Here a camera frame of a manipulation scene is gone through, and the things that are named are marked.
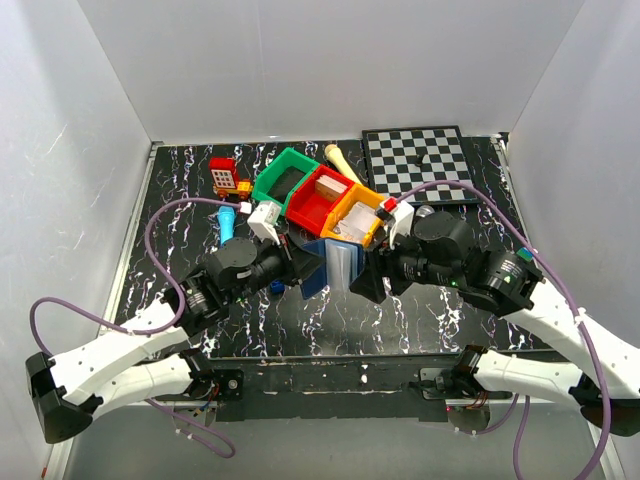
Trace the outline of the navy blue card holder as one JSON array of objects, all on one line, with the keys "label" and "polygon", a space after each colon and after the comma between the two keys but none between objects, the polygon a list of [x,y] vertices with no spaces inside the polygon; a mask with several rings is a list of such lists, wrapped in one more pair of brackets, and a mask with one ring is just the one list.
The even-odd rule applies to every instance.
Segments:
[{"label": "navy blue card holder", "polygon": [[325,263],[302,283],[302,298],[307,300],[325,287],[346,292],[364,269],[364,249],[361,245],[324,238]]}]

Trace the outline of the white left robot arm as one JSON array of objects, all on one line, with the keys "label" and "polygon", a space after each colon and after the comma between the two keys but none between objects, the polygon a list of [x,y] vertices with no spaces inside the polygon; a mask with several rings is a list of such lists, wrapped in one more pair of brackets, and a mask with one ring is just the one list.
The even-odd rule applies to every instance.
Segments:
[{"label": "white left robot arm", "polygon": [[324,264],[287,236],[259,244],[235,237],[114,330],[65,353],[30,356],[28,391],[46,443],[66,441],[114,409],[157,396],[236,397],[229,383],[243,380],[239,371],[217,373],[194,349],[163,360],[154,354],[227,319],[234,302],[274,281],[300,285]]}]

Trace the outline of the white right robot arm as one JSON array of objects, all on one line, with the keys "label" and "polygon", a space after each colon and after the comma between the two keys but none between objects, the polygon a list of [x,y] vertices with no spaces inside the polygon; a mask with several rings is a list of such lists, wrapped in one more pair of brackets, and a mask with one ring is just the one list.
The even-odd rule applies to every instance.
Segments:
[{"label": "white right robot arm", "polygon": [[491,392],[528,395],[576,408],[621,437],[639,432],[639,350],[569,301],[525,250],[485,250],[471,227],[446,212],[416,216],[405,202],[378,207],[365,267],[350,286],[373,302],[414,284],[457,290],[471,306],[524,328],[558,352],[560,363],[468,346],[456,364],[414,383],[444,398]]}]

